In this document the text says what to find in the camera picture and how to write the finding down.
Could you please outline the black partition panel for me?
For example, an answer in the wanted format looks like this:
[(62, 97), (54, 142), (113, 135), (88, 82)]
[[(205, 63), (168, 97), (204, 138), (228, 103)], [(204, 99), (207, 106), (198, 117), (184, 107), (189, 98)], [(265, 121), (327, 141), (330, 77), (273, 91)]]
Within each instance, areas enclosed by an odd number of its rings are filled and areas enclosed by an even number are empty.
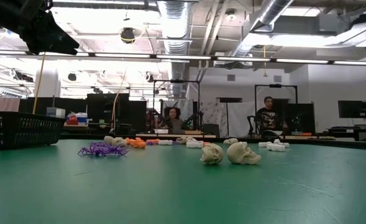
[(129, 97), (128, 93), (88, 94), (88, 118), (94, 123), (103, 120), (106, 124), (111, 124), (114, 134), (128, 135), (131, 130), (128, 115)]
[(311, 103), (286, 104), (283, 108), (283, 120), (293, 135), (316, 132), (314, 105)]
[[(30, 97), (28, 99), (21, 99), (19, 103), (18, 112), (31, 113), (33, 112), (35, 98)], [(39, 97), (37, 99), (35, 113), (40, 115), (47, 114), (47, 108), (61, 108), (65, 110), (65, 114), (68, 115), (71, 112), (85, 112), (86, 100), (73, 99), (73, 98), (52, 98), (52, 97)]]

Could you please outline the black plastic mesh basket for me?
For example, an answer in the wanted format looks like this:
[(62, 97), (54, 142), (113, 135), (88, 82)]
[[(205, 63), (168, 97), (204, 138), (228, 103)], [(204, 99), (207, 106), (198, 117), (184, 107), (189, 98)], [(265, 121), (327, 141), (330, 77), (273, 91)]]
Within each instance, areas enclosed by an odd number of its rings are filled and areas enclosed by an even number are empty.
[(55, 144), (64, 123), (63, 118), (0, 111), (0, 150)]

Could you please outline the clear plastic storage box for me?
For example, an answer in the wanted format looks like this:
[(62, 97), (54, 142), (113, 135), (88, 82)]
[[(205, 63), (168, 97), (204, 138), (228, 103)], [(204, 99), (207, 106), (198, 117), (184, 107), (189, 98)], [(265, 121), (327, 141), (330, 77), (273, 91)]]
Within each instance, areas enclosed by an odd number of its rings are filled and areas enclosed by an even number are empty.
[(56, 118), (65, 118), (65, 109), (48, 107), (46, 115)]

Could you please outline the patterned white cloth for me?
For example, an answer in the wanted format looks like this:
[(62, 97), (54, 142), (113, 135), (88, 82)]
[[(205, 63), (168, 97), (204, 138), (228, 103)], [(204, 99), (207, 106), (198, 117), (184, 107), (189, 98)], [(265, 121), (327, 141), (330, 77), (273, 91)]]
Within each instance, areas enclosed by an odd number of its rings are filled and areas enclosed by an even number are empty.
[(218, 124), (219, 126), (227, 123), (227, 105), (225, 103), (202, 102), (200, 109), (203, 113), (204, 123)]

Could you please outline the silver ventilation duct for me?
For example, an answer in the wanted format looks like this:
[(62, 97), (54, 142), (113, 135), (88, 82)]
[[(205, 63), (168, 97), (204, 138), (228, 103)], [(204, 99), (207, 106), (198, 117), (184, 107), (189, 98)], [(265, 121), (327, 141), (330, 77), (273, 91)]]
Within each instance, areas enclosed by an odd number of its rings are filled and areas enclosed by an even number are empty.
[(294, 0), (264, 0), (261, 8), (249, 14), (241, 28), (242, 38), (231, 52), (233, 57), (245, 57), (256, 45), (266, 45), (277, 19)]
[[(189, 22), (192, 3), (184, 1), (157, 1), (161, 15), (162, 37), (165, 53), (168, 55), (188, 55)], [(169, 79), (187, 80), (188, 63), (170, 62)], [(170, 83), (173, 98), (183, 98), (187, 83)]]

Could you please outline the black background desk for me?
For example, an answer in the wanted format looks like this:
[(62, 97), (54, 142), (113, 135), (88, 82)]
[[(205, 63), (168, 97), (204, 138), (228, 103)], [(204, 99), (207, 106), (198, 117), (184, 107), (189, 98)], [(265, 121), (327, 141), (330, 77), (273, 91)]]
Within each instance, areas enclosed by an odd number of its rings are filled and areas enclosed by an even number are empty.
[(329, 136), (335, 138), (352, 138), (354, 141), (366, 142), (366, 125), (365, 126), (335, 126), (327, 131)]

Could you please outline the black dome ceiling fixture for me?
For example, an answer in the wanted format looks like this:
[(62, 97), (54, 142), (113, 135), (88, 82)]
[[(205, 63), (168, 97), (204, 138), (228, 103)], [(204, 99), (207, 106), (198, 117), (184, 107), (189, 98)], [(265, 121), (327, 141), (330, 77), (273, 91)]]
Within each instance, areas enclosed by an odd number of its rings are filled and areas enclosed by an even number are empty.
[(120, 38), (125, 44), (133, 44), (135, 42), (134, 29), (132, 27), (124, 27)]

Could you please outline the plastic bin with red label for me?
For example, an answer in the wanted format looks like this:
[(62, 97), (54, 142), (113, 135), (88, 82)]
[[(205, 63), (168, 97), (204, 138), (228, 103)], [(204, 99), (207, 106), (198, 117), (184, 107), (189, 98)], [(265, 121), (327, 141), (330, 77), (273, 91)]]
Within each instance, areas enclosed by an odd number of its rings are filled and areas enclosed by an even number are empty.
[(86, 125), (87, 124), (87, 119), (88, 119), (88, 115), (86, 113), (74, 113), (71, 112), (67, 117), (66, 117), (66, 124), (67, 125)]

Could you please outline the white cloth screen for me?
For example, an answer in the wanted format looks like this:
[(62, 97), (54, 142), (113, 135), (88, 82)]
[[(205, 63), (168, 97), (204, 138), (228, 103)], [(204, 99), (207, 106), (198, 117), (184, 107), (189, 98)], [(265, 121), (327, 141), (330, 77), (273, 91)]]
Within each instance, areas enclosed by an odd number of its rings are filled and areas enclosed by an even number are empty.
[(254, 102), (228, 103), (228, 135), (230, 137), (245, 137), (249, 135), (249, 122), (247, 117), (255, 114)]

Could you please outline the black metal rig frame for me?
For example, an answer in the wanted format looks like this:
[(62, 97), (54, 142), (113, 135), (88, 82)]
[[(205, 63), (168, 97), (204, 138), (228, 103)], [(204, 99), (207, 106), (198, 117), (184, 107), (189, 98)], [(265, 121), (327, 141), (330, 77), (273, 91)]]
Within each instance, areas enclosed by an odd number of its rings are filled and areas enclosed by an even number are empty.
[(201, 93), (200, 93), (200, 90), (201, 90), (201, 82), (200, 81), (196, 81), (196, 80), (180, 80), (180, 79), (171, 79), (171, 80), (157, 80), (155, 79), (153, 81), (153, 87), (152, 87), (152, 90), (153, 90), (153, 95), (152, 95), (152, 103), (153, 105), (155, 105), (155, 90), (159, 88), (158, 87), (155, 87), (155, 84), (157, 82), (162, 82), (163, 84), (164, 83), (174, 83), (174, 84), (181, 84), (181, 83), (195, 83), (197, 85), (197, 94), (198, 94), (198, 100), (196, 102), (196, 111), (185, 121), (185, 125), (187, 126), (188, 125), (188, 122), (191, 121), (192, 122), (192, 125), (193, 125), (193, 128), (195, 129), (199, 129), (202, 125), (203, 125), (203, 113), (201, 112), (201, 107), (200, 107), (200, 104), (201, 104)]
[[(256, 112), (264, 107), (264, 98), (271, 96), (273, 98), (273, 107), (278, 112), (282, 112), (286, 104), (298, 103), (298, 87), (296, 85), (283, 85), (279, 83), (273, 84), (256, 84), (254, 87), (255, 115)], [(260, 136), (259, 128), (255, 122), (256, 133)], [(274, 131), (277, 134), (284, 134), (282, 131)]]

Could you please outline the black computer monitor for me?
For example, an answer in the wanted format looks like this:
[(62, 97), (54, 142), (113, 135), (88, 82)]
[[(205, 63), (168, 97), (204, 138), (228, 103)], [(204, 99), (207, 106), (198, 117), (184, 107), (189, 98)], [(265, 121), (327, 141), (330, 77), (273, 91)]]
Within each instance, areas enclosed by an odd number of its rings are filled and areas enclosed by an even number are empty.
[(340, 118), (366, 118), (366, 101), (338, 101)]

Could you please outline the wooden background table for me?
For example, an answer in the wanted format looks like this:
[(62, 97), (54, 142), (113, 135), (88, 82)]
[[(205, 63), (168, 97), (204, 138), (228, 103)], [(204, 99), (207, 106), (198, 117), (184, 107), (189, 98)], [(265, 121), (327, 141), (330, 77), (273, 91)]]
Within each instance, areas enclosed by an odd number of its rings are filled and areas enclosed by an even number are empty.
[(206, 134), (136, 134), (136, 137), (143, 138), (180, 138), (180, 137), (193, 137), (193, 138), (216, 138), (216, 135)]

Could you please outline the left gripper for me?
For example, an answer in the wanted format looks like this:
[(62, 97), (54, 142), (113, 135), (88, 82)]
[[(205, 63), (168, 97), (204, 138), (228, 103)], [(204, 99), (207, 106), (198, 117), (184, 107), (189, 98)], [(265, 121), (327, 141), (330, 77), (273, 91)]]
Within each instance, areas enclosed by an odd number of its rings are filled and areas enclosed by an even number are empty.
[(51, 12), (41, 11), (45, 0), (0, 0), (0, 28), (18, 34), (29, 51), (76, 55), (79, 43), (57, 25)]

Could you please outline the pink cloth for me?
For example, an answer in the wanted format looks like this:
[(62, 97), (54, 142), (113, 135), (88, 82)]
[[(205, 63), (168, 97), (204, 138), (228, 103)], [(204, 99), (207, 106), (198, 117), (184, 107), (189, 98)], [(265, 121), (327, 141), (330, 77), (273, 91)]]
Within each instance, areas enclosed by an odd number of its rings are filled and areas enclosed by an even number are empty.
[(19, 98), (1, 97), (0, 96), (0, 111), (18, 112), (20, 105)]

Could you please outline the ceiling light strip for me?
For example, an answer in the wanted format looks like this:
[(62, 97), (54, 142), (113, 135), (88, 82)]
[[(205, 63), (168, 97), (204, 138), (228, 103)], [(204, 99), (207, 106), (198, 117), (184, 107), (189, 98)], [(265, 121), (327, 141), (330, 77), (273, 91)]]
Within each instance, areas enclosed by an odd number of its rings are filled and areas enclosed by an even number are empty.
[(211, 60), (212, 56), (203, 55), (156, 55), (159, 59), (169, 59), (169, 60)]
[(232, 62), (269, 62), (270, 58), (258, 57), (217, 57), (217, 61), (232, 61)]
[(106, 57), (106, 58), (150, 58), (148, 54), (105, 54), (95, 53), (95, 57)]
[(366, 66), (366, 61), (334, 61), (333, 65)]
[(308, 59), (292, 59), (292, 58), (277, 58), (277, 63), (300, 63), (300, 64), (328, 64), (328, 60), (308, 60)]

